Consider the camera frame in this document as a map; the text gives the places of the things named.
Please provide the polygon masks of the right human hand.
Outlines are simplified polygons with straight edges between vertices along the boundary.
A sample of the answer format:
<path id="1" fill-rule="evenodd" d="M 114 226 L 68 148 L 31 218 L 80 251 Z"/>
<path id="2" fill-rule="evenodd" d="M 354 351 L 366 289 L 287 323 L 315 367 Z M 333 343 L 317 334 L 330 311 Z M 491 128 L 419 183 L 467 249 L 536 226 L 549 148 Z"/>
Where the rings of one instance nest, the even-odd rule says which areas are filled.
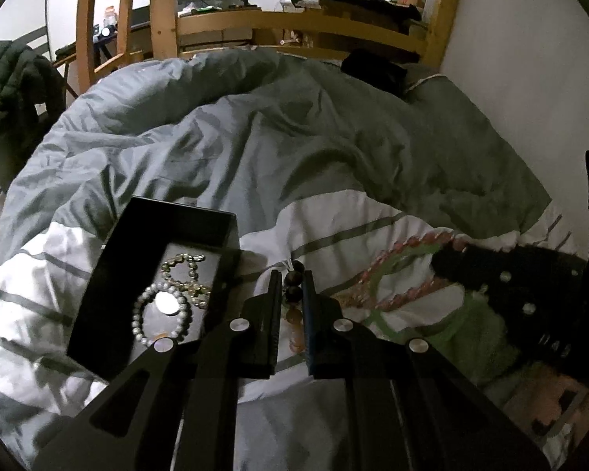
<path id="1" fill-rule="evenodd" d="M 530 372 L 502 410 L 540 447 L 567 425 L 574 447 L 589 432 L 589 388 L 545 366 Z"/>

